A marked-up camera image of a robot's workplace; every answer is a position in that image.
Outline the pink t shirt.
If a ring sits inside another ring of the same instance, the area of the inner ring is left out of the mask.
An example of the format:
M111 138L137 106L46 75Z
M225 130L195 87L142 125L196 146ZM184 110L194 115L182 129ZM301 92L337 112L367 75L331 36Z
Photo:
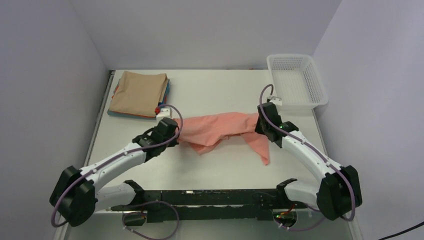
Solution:
M198 155L214 150L221 142L240 137L261 159L270 163L269 141L265 135L255 132L258 113L225 112L213 115L176 118L182 127L177 141L188 144Z

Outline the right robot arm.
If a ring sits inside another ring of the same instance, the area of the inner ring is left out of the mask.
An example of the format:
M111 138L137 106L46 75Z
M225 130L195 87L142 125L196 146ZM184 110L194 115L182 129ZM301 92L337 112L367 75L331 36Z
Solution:
M358 171L332 160L307 140L296 125L283 122L274 103L259 104L257 109L255 132L292 154L319 182L316 186L295 178L287 180L275 194L276 203L287 208L293 202L301 202L332 221L347 213L353 217L363 203Z

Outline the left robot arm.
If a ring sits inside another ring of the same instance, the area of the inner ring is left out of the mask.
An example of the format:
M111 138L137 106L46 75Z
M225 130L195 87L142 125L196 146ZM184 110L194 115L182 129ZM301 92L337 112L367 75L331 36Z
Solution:
M65 219L65 224L77 227L100 210L116 206L139 209L145 201L145 190L135 181L107 184L159 156L166 148L176 146L180 130L182 127L175 120L165 117L108 158L80 169L74 166L64 169L49 198L54 207L51 224L60 227L56 223L57 213Z

